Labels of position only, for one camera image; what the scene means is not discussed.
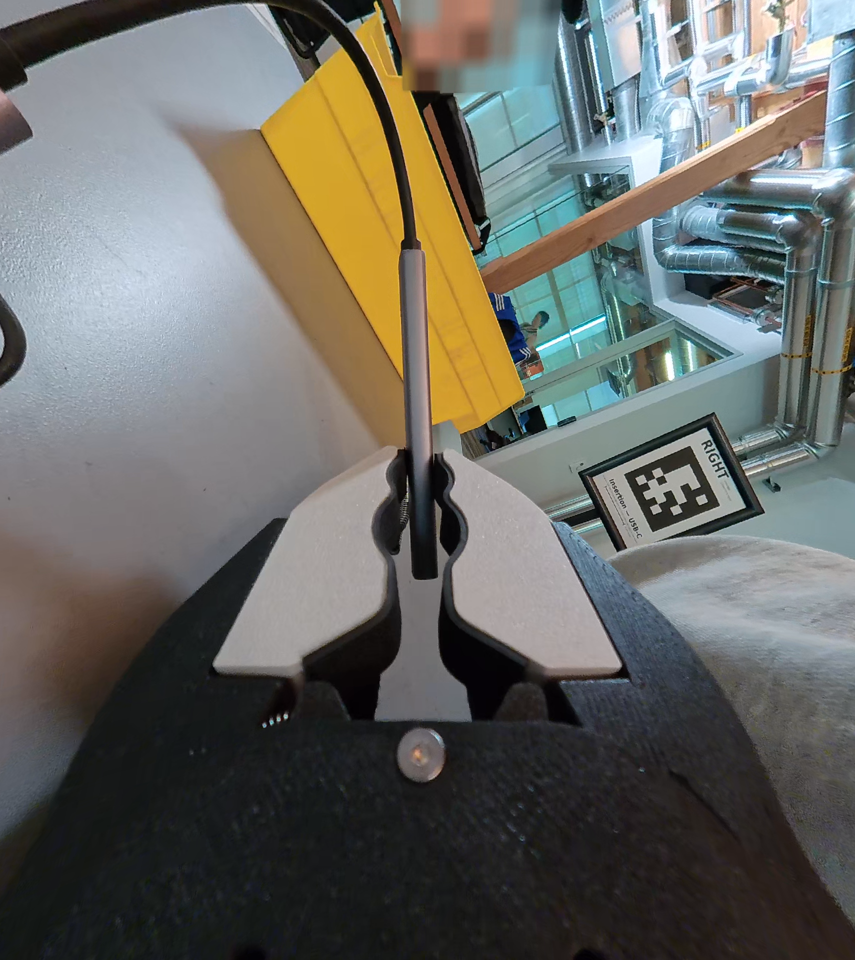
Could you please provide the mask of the silver ribbed duct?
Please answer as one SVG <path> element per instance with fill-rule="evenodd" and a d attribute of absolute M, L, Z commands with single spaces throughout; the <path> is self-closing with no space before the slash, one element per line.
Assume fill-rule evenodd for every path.
<path fill-rule="evenodd" d="M 670 172 L 697 151 L 697 116 L 690 98 L 671 96 L 650 107 L 641 131 L 623 145 L 632 188 Z"/>

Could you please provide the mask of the yellow plastic bin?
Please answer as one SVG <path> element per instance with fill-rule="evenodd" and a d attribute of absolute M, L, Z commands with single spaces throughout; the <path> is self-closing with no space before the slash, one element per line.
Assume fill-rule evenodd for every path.
<path fill-rule="evenodd" d="M 483 426 L 525 390 L 379 13 L 354 32 L 397 122 L 425 256 L 434 424 Z M 261 133 L 361 312 L 402 373 L 403 223 L 381 122 L 349 56 L 333 54 Z"/>

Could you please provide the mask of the black item with brown edge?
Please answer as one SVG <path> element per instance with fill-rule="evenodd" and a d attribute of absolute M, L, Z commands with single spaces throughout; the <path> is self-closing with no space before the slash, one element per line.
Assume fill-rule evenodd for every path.
<path fill-rule="evenodd" d="M 491 222 L 473 134 L 454 95 L 415 92 L 413 96 L 471 251 L 479 255 L 486 248 Z"/>

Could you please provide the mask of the grey desk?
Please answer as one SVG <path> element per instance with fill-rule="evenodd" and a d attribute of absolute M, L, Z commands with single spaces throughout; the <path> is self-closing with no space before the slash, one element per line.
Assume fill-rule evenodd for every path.
<path fill-rule="evenodd" d="M 255 6 L 29 72 L 0 158 L 0 895 L 107 695 L 273 519 L 403 443 L 402 387 L 261 126 L 302 71 Z"/>

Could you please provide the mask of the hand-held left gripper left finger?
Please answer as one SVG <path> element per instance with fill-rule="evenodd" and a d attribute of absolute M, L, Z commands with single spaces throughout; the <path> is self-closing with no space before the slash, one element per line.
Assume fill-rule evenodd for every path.
<path fill-rule="evenodd" d="M 383 447 L 292 510 L 213 660 L 216 673 L 306 677 L 310 658 L 389 612 L 404 472 L 403 453 Z"/>

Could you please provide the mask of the person's right forearm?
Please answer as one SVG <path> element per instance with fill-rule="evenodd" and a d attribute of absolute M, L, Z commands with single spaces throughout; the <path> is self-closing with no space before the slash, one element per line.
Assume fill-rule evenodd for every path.
<path fill-rule="evenodd" d="M 855 924 L 855 560 L 711 534 L 628 549 L 610 563 L 709 668 Z"/>

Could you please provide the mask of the large silver elbow duct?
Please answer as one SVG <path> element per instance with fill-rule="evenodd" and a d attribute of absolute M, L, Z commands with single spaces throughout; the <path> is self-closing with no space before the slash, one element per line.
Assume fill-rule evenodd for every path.
<path fill-rule="evenodd" d="M 746 476 L 832 454 L 855 350 L 855 171 L 737 174 L 655 217 L 652 248 L 669 272 L 782 286 L 776 416 L 733 446 Z"/>

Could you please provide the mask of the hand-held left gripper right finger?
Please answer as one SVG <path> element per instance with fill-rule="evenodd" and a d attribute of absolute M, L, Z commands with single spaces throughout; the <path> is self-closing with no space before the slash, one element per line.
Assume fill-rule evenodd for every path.
<path fill-rule="evenodd" d="M 611 679 L 614 642 L 554 523 L 529 498 L 457 450 L 436 459 L 446 649 L 480 654 L 535 683 Z"/>

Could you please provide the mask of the wooden beam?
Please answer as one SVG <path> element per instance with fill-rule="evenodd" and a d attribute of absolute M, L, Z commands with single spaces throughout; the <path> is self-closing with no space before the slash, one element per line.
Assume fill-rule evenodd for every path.
<path fill-rule="evenodd" d="M 480 272 L 485 288 L 508 293 L 542 274 L 607 243 L 755 164 L 821 135 L 827 93 L 793 102 L 722 143 L 630 189 L 518 251 L 493 260 Z"/>

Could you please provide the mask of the framed black white tag sign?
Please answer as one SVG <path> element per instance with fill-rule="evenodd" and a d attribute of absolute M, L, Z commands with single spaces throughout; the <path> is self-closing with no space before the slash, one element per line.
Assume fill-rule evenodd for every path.
<path fill-rule="evenodd" d="M 720 532 L 765 512 L 713 413 L 578 476 L 616 551 Z"/>

